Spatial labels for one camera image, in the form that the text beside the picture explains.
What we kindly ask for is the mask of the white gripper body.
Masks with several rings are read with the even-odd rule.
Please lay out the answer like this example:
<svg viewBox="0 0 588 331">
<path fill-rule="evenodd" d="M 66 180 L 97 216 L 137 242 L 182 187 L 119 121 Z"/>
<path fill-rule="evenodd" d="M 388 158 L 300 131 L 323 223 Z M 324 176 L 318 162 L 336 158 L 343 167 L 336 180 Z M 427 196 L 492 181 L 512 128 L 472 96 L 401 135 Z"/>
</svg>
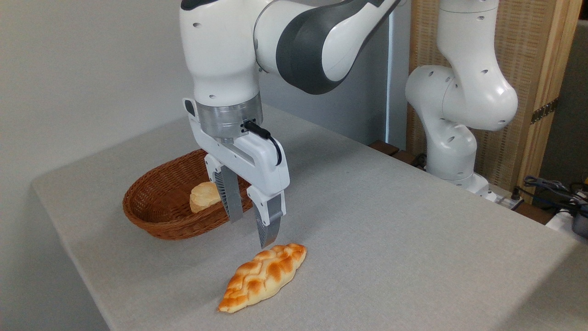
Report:
<svg viewBox="0 0 588 331">
<path fill-rule="evenodd" d="M 233 138 L 232 143 L 209 136 L 203 130 L 204 120 L 195 115 L 195 101 L 184 98 L 183 103 L 190 113 L 188 118 L 200 148 L 265 195 L 275 195 L 288 187 L 290 176 L 284 152 L 281 153 L 281 163 L 278 162 L 278 151 L 282 151 L 279 143 L 273 144 L 271 140 L 248 132 Z"/>
</svg>

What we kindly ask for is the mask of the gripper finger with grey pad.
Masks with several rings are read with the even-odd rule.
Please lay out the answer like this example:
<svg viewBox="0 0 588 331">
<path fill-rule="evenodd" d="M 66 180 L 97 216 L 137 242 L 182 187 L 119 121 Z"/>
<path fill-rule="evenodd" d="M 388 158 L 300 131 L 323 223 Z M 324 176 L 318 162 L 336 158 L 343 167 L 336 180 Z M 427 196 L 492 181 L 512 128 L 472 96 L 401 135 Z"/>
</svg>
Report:
<svg viewBox="0 0 588 331">
<path fill-rule="evenodd" d="M 284 192 L 268 196 L 255 186 L 247 188 L 248 197 L 255 208 L 257 229 L 261 247 L 264 249 L 277 238 L 281 225 L 281 216 L 286 214 Z"/>
<path fill-rule="evenodd" d="M 206 155 L 204 162 L 210 180 L 217 186 L 229 220 L 240 220 L 243 217 L 243 208 L 237 174 L 211 154 Z"/>
</svg>

